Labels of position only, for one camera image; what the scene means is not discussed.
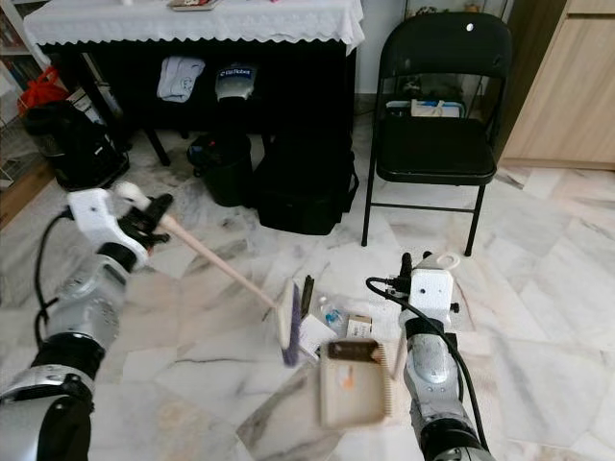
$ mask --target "white wall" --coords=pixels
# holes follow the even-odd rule
[[[437,7],[457,7],[457,4],[471,3],[470,0],[409,0],[411,7],[418,4],[437,4]],[[487,0],[488,11],[499,12],[506,0]],[[510,15],[514,0],[508,0],[504,12],[504,21]],[[391,31],[404,18],[406,0],[362,0],[363,21],[361,27],[365,33],[365,40],[357,50],[357,77],[355,93],[375,93],[378,86],[378,65],[381,58],[381,49]]]

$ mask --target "shelf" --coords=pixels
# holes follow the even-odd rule
[[[49,0],[11,0],[14,5],[27,5],[28,3],[47,3]]]
[[[12,46],[5,48],[0,46],[0,56],[28,56],[30,51],[26,48],[26,45]]]

